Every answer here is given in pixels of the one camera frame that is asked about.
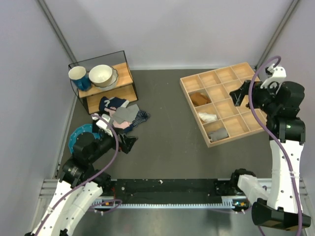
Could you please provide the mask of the grey underwear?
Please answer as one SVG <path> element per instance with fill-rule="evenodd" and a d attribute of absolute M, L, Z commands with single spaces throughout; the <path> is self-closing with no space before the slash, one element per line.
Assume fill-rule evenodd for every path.
<path fill-rule="evenodd" d="M 121 124 L 125 121 L 133 122 L 139 112 L 139 107 L 137 104 L 128 106 L 128 107 L 119 107 L 116 109 L 116 112 L 113 114 L 113 119 Z"/>

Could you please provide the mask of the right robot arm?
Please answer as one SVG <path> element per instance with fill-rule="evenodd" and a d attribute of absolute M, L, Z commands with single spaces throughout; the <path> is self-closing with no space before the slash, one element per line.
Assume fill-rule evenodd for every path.
<path fill-rule="evenodd" d="M 301 234 L 311 225 L 311 218 L 303 213 L 299 194 L 300 159 L 306 140 L 306 127 L 297 116 L 305 97 L 305 89 L 296 82 L 277 83 L 276 87 L 261 87 L 261 82 L 244 81 L 230 92 L 235 106 L 240 106 L 245 96 L 247 107 L 259 108 L 267 115 L 263 123 L 253 114 L 258 124 L 268 133 L 272 152 L 271 189 L 263 189 L 253 174 L 237 170 L 238 177 L 229 183 L 237 195 L 244 193 L 252 205 L 255 225 Z"/>

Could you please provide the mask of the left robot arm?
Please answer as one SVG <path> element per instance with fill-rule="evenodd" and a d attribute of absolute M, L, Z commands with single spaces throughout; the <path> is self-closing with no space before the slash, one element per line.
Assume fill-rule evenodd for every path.
<path fill-rule="evenodd" d="M 107 151 L 129 153 L 137 137 L 118 134 L 118 139 L 102 131 L 75 132 L 70 137 L 72 156 L 62 168 L 62 175 L 46 212 L 30 236 L 71 236 L 93 203 L 101 195 L 113 193 L 110 175 L 93 163 Z"/>

